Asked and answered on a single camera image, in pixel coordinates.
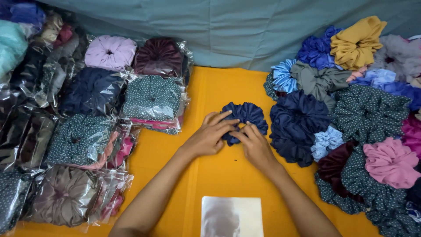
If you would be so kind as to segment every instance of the finger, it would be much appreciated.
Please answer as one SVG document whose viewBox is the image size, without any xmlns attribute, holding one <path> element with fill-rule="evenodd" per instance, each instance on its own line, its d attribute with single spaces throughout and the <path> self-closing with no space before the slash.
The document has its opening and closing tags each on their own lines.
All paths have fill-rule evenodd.
<svg viewBox="0 0 421 237">
<path fill-rule="evenodd" d="M 248 138 L 246 135 L 244 135 L 241 132 L 233 131 L 233 132 L 229 132 L 229 134 L 233 137 L 238 138 L 238 140 L 240 140 L 244 145 L 251 144 L 250 138 Z"/>
<path fill-rule="evenodd" d="M 261 136 L 261 133 L 260 133 L 260 131 L 257 128 L 256 125 L 250 123 L 249 121 L 247 121 L 246 124 L 248 124 L 251 127 L 251 129 L 253 130 L 253 132 L 256 134 L 257 137 L 260 137 Z"/>
<path fill-rule="evenodd" d="M 224 120 L 224 121 L 219 122 L 217 125 L 215 125 L 215 128 L 220 129 L 227 124 L 234 125 L 234 124 L 238 124 L 239 122 L 240 122 L 239 119 Z"/>
<path fill-rule="evenodd" d="M 251 128 L 250 125 L 245 125 L 243 127 L 244 129 L 244 133 L 246 133 L 246 135 L 251 139 L 251 140 L 255 140 L 257 139 L 257 135 L 256 133 L 254 133 L 253 129 Z"/>
<path fill-rule="evenodd" d="M 211 118 L 217 113 L 218 112 L 211 112 L 210 114 L 206 115 L 205 118 L 203 119 L 202 125 L 208 124 Z"/>
<path fill-rule="evenodd" d="M 218 138 L 221 138 L 225 133 L 229 132 L 229 131 L 235 131 L 234 126 L 230 125 L 230 124 L 226 124 L 223 127 L 221 127 L 220 129 L 218 129 L 216 131 Z"/>
<path fill-rule="evenodd" d="M 224 142 L 222 141 L 222 139 L 219 139 L 215 145 L 216 152 L 220 151 L 223 147 L 224 147 Z"/>
<path fill-rule="evenodd" d="M 210 122 L 209 125 L 217 125 L 222 119 L 226 118 L 228 115 L 232 113 L 232 110 L 225 111 L 223 113 L 218 114 L 215 116 Z"/>
</svg>

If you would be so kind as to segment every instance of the light blue satin scrunchie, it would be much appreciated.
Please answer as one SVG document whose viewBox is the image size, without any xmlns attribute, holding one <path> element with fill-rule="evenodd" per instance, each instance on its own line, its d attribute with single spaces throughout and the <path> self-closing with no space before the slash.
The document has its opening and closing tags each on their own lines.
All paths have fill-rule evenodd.
<svg viewBox="0 0 421 237">
<path fill-rule="evenodd" d="M 279 92 L 291 93 L 298 90 L 297 80 L 291 77 L 291 67 L 297 62 L 297 59 L 287 59 L 279 65 L 271 67 L 273 70 L 273 89 Z"/>
<path fill-rule="evenodd" d="M 328 127 L 326 132 L 318 132 L 315 134 L 316 140 L 314 145 L 310 148 L 314 161 L 325 157 L 329 151 L 336 149 L 338 146 L 344 144 L 342 140 L 342 133 L 331 126 Z"/>
<path fill-rule="evenodd" d="M 0 79 L 23 60 L 28 42 L 18 23 L 0 20 Z"/>
</svg>

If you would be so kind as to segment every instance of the yellow tablecloth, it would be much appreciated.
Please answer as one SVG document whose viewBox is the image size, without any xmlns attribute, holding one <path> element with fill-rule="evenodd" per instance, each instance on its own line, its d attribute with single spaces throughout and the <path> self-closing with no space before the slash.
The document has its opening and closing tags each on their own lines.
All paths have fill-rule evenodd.
<svg viewBox="0 0 421 237">
<path fill-rule="evenodd" d="M 189 85 L 191 103 L 186 110 L 183 132 L 178 136 L 143 130 L 134 153 L 129 158 L 129 170 L 134 174 L 121 210 L 171 158 L 183 142 L 200 127 L 203 117 L 220 111 L 229 102 L 252 102 L 263 109 L 270 125 L 270 108 L 275 104 L 265 94 L 263 83 L 267 73 L 244 69 L 196 67 Z M 339 208 L 324 203 L 313 174 L 316 163 L 300 168 L 288 164 L 276 152 L 277 159 L 292 178 L 323 210 L 343 236 L 376 237 L 378 230 L 364 214 L 347 215 Z M 225 146 L 215 156 L 200 157 L 183 173 L 161 220 L 153 231 L 154 237 L 200 236 L 201 200 L 203 196 L 260 197 L 264 236 L 298 236 L 282 197 L 276 188 L 243 156 L 241 145 Z M 16 237 L 81 236 L 80 228 L 50 224 L 19 222 Z M 84 236 L 107 236 L 111 225 L 90 226 Z"/>
</svg>

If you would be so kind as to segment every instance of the pile of scrunchies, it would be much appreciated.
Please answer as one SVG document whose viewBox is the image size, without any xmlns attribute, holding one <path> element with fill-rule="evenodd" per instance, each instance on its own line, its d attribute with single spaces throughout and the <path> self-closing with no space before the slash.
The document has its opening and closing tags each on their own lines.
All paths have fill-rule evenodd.
<svg viewBox="0 0 421 237">
<path fill-rule="evenodd" d="M 323 201 L 365 212 L 384 236 L 418 237 L 421 38 L 380 37 L 385 26 L 376 16 L 330 26 L 273 66 L 269 137 L 287 162 L 317 162 Z"/>
<path fill-rule="evenodd" d="M 181 131 L 186 42 L 94 37 L 75 19 L 0 3 L 0 234 L 18 220 L 113 224 L 140 129 Z"/>
</svg>

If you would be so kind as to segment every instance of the hand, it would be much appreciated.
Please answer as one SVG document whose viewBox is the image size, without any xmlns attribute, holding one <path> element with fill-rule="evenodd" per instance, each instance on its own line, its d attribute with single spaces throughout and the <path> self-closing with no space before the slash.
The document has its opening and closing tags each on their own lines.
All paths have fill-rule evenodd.
<svg viewBox="0 0 421 237">
<path fill-rule="evenodd" d="M 264 174 L 267 175 L 271 168 L 280 165 L 273 155 L 269 143 L 256 125 L 247 121 L 247 124 L 239 132 L 234 131 L 229 134 L 241 141 L 247 160 Z"/>
<path fill-rule="evenodd" d="M 203 120 L 202 126 L 180 147 L 191 159 L 198 156 L 215 155 L 224 146 L 221 137 L 229 131 L 234 131 L 234 124 L 239 119 L 223 120 L 232 113 L 231 110 L 218 114 L 212 112 Z"/>
</svg>

